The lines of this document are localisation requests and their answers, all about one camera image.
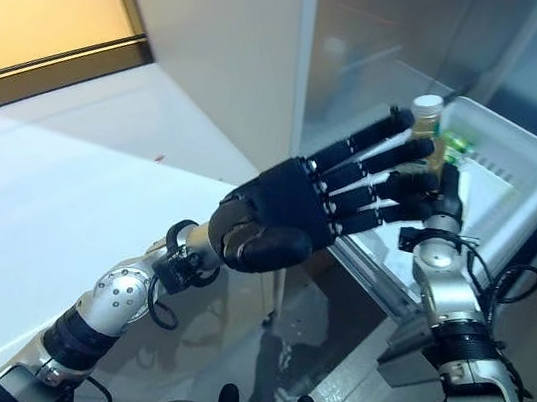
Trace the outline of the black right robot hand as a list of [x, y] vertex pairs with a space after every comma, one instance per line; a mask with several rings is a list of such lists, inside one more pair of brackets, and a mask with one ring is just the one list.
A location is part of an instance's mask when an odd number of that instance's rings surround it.
[[460, 172], [456, 165], [445, 163], [441, 169], [437, 192], [432, 194], [431, 207], [435, 215], [453, 218], [462, 226], [464, 208], [459, 193], [460, 182]]

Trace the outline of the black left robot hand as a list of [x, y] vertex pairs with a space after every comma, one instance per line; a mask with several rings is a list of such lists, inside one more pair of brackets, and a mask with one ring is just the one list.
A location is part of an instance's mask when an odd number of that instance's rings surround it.
[[436, 176], [398, 173], [435, 151], [420, 137], [367, 155], [414, 124], [407, 109], [307, 157], [292, 157], [236, 187], [208, 223], [210, 245], [233, 270], [263, 273], [303, 263], [349, 234], [384, 223], [424, 218]]

